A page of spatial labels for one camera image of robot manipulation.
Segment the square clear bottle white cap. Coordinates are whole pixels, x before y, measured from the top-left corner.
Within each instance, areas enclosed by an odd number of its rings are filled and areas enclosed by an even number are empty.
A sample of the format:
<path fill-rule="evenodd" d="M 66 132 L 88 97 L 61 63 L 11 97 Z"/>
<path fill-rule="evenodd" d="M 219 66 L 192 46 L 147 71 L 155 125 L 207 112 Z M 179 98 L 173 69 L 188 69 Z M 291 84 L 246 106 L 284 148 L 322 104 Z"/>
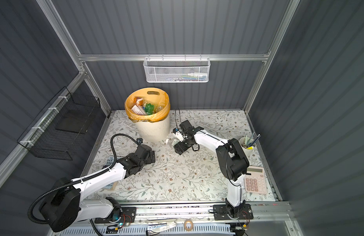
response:
<path fill-rule="evenodd" d="M 147 113 L 144 111 L 144 109 L 141 106 L 137 105 L 137 104 L 135 104 L 131 108 L 131 112 L 133 114 L 136 114 L 136 115 L 139 115 L 139 116 L 147 116 Z"/>

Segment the clear bottle white label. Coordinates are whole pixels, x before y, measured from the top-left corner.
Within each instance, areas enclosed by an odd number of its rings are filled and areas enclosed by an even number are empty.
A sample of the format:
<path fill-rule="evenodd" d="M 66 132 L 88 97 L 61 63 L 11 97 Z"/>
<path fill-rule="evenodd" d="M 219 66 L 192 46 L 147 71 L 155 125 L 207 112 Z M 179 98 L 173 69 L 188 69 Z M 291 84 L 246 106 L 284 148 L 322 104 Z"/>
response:
<path fill-rule="evenodd" d="M 170 146 L 170 147 L 174 147 L 175 144 L 177 144 L 179 142 L 179 139 L 176 136 L 170 136 L 166 139 L 165 144 Z"/>

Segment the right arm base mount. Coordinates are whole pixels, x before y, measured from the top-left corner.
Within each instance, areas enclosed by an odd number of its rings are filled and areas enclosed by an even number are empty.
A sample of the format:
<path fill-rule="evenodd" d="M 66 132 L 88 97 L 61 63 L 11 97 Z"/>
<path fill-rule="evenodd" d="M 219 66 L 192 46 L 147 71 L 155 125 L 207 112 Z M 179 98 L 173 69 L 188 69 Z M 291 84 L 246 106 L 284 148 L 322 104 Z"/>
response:
<path fill-rule="evenodd" d="M 215 220 L 252 220 L 254 219 L 253 211 L 250 204 L 240 204 L 237 207 L 221 204 L 214 205 L 208 211 L 214 215 Z"/>

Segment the green plastic bottle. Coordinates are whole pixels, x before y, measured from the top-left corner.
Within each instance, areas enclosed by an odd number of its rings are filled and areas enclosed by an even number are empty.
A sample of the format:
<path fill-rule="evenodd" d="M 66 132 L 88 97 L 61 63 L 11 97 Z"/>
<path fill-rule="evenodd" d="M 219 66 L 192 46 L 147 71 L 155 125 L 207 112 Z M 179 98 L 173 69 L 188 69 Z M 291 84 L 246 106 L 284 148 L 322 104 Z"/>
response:
<path fill-rule="evenodd" d="M 151 103 L 146 103 L 144 105 L 144 111 L 147 114 L 147 116 L 152 115 L 155 113 L 155 106 Z"/>

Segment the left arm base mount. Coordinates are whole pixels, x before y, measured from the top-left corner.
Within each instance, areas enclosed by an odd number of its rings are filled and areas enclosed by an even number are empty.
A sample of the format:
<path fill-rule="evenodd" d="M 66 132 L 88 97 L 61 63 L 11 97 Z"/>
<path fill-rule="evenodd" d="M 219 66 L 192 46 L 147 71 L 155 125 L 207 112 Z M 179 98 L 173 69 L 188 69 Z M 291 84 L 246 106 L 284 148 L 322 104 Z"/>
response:
<path fill-rule="evenodd" d="M 137 213 L 136 207 L 122 207 L 121 209 L 115 208 L 107 218 L 96 218 L 95 224 L 109 224 L 109 223 L 133 223 Z"/>

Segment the brown coffee bottle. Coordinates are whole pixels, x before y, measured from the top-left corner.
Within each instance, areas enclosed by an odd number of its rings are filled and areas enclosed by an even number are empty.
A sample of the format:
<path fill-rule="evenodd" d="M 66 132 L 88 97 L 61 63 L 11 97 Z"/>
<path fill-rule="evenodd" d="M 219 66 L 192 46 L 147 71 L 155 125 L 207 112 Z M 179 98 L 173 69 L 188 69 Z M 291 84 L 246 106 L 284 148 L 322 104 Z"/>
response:
<path fill-rule="evenodd" d="M 138 106 L 143 107 L 144 104 L 144 98 L 143 97 L 135 97 L 134 98 L 134 103 Z"/>

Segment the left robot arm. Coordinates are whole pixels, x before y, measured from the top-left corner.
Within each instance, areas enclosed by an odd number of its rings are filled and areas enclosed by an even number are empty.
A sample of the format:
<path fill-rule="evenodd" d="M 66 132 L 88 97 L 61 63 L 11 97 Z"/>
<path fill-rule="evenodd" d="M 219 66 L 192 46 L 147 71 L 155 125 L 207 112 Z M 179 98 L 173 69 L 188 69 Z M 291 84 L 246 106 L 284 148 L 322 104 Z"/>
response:
<path fill-rule="evenodd" d="M 114 149 L 113 163 L 90 175 L 68 180 L 61 178 L 53 188 L 41 194 L 29 206 L 27 216 L 36 224 L 48 225 L 55 233 L 61 232 L 75 222 L 95 218 L 106 219 L 110 223 L 124 224 L 128 215 L 112 197 L 94 203 L 85 199 L 103 187 L 122 181 L 140 172 L 145 165 L 155 163 L 155 152 L 151 147 L 130 138 L 137 148 L 125 157 L 118 158 Z"/>

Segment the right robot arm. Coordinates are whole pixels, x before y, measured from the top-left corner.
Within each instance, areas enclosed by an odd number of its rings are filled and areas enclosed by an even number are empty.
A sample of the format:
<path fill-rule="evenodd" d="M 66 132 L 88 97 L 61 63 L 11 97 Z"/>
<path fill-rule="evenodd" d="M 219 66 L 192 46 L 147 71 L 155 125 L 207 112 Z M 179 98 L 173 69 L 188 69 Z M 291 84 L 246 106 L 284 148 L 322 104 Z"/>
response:
<path fill-rule="evenodd" d="M 201 146 L 216 153 L 221 173 L 229 182 L 227 207 L 235 210 L 243 207 L 244 179 L 250 164 L 239 141 L 219 138 L 200 126 L 193 127 L 188 120 L 175 127 L 172 133 L 179 140 L 174 145 L 174 150 L 179 155 L 189 149 L 199 151 Z"/>

